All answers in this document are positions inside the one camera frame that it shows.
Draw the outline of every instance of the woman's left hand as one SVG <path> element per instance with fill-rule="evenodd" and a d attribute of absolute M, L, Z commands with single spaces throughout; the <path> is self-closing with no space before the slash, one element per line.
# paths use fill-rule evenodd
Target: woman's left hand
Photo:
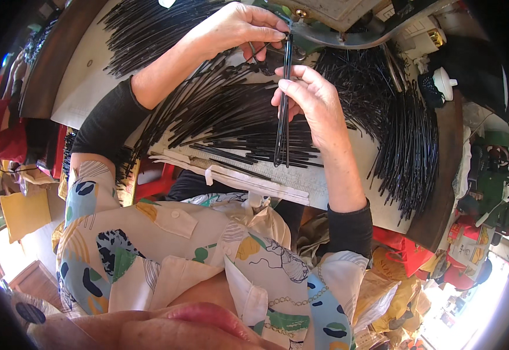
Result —
<path fill-rule="evenodd" d="M 206 59 L 214 58 L 218 53 L 239 46 L 243 50 L 245 60 L 252 58 L 255 51 L 270 42 L 279 49 L 283 32 L 289 32 L 287 24 L 272 12 L 260 7 L 231 2 L 223 6 L 215 14 L 194 27 L 183 40 L 200 50 Z M 257 55 L 257 60 L 266 58 L 266 48 Z"/>

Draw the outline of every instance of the black wire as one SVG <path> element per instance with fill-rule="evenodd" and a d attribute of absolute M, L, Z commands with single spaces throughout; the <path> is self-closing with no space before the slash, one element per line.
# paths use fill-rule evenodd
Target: black wire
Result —
<path fill-rule="evenodd" d="M 2 170 L 0 168 L 0 172 L 6 172 L 7 174 L 14 174 L 16 172 L 27 172 L 29 170 L 37 170 L 39 169 L 38 167 L 32 167 L 32 168 L 29 168 L 29 169 L 19 169 L 19 170 L 14 170 L 14 171 L 9 171 L 9 170 Z"/>

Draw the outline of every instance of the white plastic cap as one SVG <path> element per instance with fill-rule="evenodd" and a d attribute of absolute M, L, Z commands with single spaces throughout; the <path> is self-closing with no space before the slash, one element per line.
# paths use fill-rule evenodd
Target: white plastic cap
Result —
<path fill-rule="evenodd" d="M 449 75 L 443 67 L 433 72 L 433 84 L 443 94 L 446 101 L 453 101 L 453 87 L 457 84 L 457 81 L 449 79 Z"/>

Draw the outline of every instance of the cable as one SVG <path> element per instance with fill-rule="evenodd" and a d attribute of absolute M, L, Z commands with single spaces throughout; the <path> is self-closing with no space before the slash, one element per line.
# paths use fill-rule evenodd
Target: cable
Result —
<path fill-rule="evenodd" d="M 489 117 L 489 116 L 491 116 L 491 115 L 493 115 L 493 114 L 495 114 L 495 113 L 493 113 L 493 112 L 492 112 L 492 113 L 488 114 L 488 115 L 484 118 L 484 120 L 480 123 L 480 125 L 478 125 L 478 126 L 476 127 L 476 129 L 474 129 L 474 131 L 473 131 L 472 133 L 470 133 L 470 136 L 469 136 L 469 137 L 467 137 L 467 139 L 466 139 L 466 140 L 464 140 L 463 144 L 466 144 L 466 142 L 470 139 L 470 137 L 472 137 L 472 135 L 474 135 L 474 134 L 476 133 L 476 131 L 478 131 L 478 129 L 480 129 L 480 127 L 482 126 L 482 124 L 484 124 L 484 122 L 486 121 L 486 119 L 488 119 L 488 117 Z"/>
<path fill-rule="evenodd" d="M 32 168 L 29 168 L 29 169 L 20 169 L 20 170 L 13 170 L 13 171 L 9 171 L 9 170 L 2 170 L 2 169 L 0 168 L 0 172 L 5 172 L 5 173 L 7 173 L 7 174 L 14 174 L 14 173 L 16 173 L 16 172 L 27 172 L 27 171 L 29 171 L 29 170 L 37 170 L 37 169 L 39 169 L 39 168 L 38 168 L 38 167 L 32 167 Z"/>

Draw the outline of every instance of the wooden cabinet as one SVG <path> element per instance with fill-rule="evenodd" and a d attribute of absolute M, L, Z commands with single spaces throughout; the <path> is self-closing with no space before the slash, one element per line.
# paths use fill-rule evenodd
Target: wooden cabinet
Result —
<path fill-rule="evenodd" d="M 38 260 L 21 271 L 9 283 L 9 286 L 13 290 L 46 300 L 58 310 L 62 310 L 62 303 L 58 294 L 58 282 Z"/>

